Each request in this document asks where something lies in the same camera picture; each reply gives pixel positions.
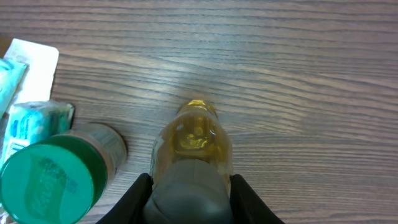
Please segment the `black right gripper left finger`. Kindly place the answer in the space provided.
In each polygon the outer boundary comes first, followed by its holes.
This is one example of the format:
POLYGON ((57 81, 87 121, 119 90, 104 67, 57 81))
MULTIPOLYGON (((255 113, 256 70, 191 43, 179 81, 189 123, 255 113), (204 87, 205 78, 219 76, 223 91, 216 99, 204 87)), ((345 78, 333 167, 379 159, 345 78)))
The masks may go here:
POLYGON ((141 174, 115 206, 96 224, 145 224, 143 209, 152 193, 153 180, 141 174))

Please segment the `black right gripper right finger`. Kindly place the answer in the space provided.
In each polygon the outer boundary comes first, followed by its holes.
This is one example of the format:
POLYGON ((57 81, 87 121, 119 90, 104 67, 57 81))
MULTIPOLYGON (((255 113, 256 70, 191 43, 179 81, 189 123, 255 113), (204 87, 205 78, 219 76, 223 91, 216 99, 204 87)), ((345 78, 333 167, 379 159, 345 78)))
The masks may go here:
POLYGON ((284 224, 239 174, 231 175, 230 205, 235 224, 284 224))

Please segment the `yellow juice bottle silver cap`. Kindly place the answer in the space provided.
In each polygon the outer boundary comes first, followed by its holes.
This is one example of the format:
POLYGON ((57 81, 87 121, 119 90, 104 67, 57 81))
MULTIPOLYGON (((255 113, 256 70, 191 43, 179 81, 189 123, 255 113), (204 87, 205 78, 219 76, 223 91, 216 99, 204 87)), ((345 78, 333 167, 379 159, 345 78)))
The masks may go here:
POLYGON ((147 223, 232 223, 232 146, 215 108, 184 103, 152 147, 147 223))

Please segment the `green lid white jar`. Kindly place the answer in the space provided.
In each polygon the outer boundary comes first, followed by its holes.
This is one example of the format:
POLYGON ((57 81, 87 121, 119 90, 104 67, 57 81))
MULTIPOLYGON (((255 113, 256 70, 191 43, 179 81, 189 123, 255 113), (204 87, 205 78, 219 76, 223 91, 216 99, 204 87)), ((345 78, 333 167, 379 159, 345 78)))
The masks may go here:
POLYGON ((113 128, 88 123, 15 152, 1 169, 1 203, 18 223, 77 223, 127 157, 113 128))

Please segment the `teal white tissue pack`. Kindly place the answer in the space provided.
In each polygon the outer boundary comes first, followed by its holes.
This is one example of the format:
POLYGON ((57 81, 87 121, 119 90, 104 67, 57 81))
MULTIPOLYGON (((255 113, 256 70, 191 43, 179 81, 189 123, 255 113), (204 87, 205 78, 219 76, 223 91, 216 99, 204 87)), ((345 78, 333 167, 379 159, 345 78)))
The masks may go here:
POLYGON ((33 101, 14 104, 2 145, 1 164, 15 152, 70 129, 73 105, 56 101, 33 101))

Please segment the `brown white snack packet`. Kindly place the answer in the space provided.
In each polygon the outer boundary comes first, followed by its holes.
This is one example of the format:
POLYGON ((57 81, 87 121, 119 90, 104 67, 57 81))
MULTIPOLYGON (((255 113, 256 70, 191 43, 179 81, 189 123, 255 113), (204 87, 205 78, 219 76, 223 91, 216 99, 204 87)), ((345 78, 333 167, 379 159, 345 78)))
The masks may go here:
POLYGON ((15 60, 27 65, 13 98, 6 110, 17 103, 50 99, 59 51, 55 47, 12 37, 1 37, 1 59, 15 60))

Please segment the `teal white snack packet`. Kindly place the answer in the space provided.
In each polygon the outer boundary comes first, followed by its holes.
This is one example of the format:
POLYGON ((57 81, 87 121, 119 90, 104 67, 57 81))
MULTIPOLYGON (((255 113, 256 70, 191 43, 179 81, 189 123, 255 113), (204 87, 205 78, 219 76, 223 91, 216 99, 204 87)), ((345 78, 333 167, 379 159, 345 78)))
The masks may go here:
POLYGON ((6 112, 26 68, 26 64, 15 60, 1 59, 1 117, 6 112))

